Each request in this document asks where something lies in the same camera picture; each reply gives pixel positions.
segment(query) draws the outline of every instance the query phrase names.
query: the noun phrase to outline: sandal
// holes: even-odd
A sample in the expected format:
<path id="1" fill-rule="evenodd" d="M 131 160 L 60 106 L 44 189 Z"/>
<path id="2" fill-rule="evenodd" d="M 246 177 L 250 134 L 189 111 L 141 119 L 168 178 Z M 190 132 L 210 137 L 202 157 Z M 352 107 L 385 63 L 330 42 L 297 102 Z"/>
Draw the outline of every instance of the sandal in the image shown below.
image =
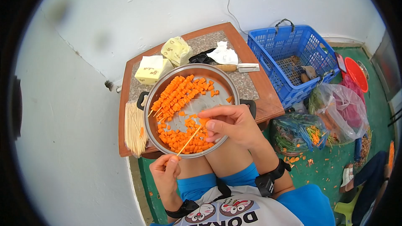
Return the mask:
<path id="1" fill-rule="evenodd" d="M 346 167 L 343 169 L 343 174 L 342 174 L 342 184 L 340 185 L 339 188 L 339 193 L 345 193 L 346 190 L 346 185 L 354 178 L 353 175 L 353 164 L 349 163 L 346 165 Z"/>

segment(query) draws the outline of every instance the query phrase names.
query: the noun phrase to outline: pot handle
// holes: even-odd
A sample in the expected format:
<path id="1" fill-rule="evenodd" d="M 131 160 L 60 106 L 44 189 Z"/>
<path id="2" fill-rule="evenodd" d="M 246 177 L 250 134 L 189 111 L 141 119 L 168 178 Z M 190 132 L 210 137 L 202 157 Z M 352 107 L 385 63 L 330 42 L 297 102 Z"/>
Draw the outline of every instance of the pot handle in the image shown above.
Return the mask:
<path id="1" fill-rule="evenodd" d="M 257 113 L 257 106 L 255 105 L 255 101 L 253 100 L 248 100 L 248 99 L 240 99 L 240 104 L 246 104 L 249 105 L 250 113 L 255 119 L 255 115 Z"/>
<path id="2" fill-rule="evenodd" d="M 142 111 L 144 111 L 144 107 L 141 106 L 141 104 L 142 104 L 143 101 L 144 101 L 144 96 L 145 96 L 145 95 L 148 95 L 148 94 L 149 94 L 149 92 L 142 92 L 142 93 L 140 93 L 140 95 L 139 95 L 139 97 L 138 97 L 138 100 L 137 100 L 137 108 L 141 109 Z"/>

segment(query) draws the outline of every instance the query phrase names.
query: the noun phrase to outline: right hand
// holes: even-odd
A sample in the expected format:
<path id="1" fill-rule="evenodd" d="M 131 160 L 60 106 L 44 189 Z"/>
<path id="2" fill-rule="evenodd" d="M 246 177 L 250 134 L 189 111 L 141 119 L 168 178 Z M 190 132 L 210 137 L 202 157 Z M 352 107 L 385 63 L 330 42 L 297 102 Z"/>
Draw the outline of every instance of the right hand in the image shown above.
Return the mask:
<path id="1" fill-rule="evenodd" d="M 199 113 L 198 117 L 211 118 L 206 124 L 207 142 L 227 135 L 243 148 L 251 149 L 265 139 L 245 104 L 216 106 Z"/>

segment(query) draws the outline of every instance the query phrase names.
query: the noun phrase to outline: tissue box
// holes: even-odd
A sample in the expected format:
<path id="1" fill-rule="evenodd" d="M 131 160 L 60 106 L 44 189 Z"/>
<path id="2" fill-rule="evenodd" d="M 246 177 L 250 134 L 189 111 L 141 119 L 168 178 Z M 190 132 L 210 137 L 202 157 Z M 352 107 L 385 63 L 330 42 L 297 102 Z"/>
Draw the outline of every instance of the tissue box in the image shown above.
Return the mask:
<path id="1" fill-rule="evenodd" d="M 155 85 L 159 78 L 171 70 L 173 70 L 171 62 L 162 55 L 143 56 L 134 77 L 141 84 Z"/>
<path id="2" fill-rule="evenodd" d="M 178 67 L 188 64 L 193 55 L 193 49 L 179 36 L 170 38 L 160 52 Z"/>

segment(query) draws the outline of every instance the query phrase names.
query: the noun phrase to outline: stainless steel pot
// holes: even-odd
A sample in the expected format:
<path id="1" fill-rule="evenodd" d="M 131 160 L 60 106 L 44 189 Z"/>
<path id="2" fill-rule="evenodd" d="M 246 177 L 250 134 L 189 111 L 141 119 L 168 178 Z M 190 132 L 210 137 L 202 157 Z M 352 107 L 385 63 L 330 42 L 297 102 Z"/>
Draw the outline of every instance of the stainless steel pot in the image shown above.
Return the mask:
<path id="1" fill-rule="evenodd" d="M 218 104 L 227 105 L 228 102 L 226 101 L 229 96 L 232 97 L 232 103 L 234 105 L 238 104 L 248 104 L 250 107 L 251 114 L 255 118 L 256 114 L 256 105 L 253 100 L 242 100 L 239 99 L 239 94 L 236 90 L 236 87 L 233 81 L 228 77 L 224 71 L 213 67 L 208 64 L 201 64 L 201 63 L 194 63 L 194 64 L 187 64 L 181 67 L 177 67 L 170 71 L 168 74 L 164 75 L 162 78 L 158 80 L 156 85 L 152 88 L 150 92 L 142 92 L 137 101 L 137 107 L 144 110 L 144 124 L 145 130 L 149 135 L 150 140 L 153 142 L 155 147 L 157 147 L 160 151 L 165 154 L 174 153 L 170 151 L 170 148 L 167 144 L 163 143 L 163 141 L 158 137 L 158 122 L 156 118 L 153 117 L 154 113 L 148 117 L 149 112 L 151 112 L 151 107 L 153 103 L 158 100 L 160 97 L 160 93 L 162 93 L 166 86 L 173 80 L 176 76 L 183 76 L 187 77 L 193 74 L 194 78 L 205 78 L 207 81 L 211 80 L 214 82 L 215 90 L 219 90 L 219 94 L 211 97 L 209 91 L 205 95 L 196 95 L 195 98 L 191 100 L 191 102 L 187 103 L 181 111 L 188 115 L 197 114 L 202 110 L 206 110 L 208 108 L 212 108 Z M 145 106 L 141 106 L 143 102 L 144 96 L 148 95 L 148 99 L 145 102 Z M 187 119 L 188 116 L 183 117 L 179 116 L 175 113 L 172 121 L 165 122 L 166 124 L 170 125 L 171 129 L 179 129 L 180 131 L 186 131 L 187 127 L 184 126 L 184 120 Z M 201 152 L 195 154 L 180 154 L 182 158 L 196 158 L 202 155 L 208 154 L 212 152 L 216 148 L 218 148 L 224 141 L 227 139 L 227 136 L 224 136 L 220 140 L 215 142 L 215 146 Z"/>

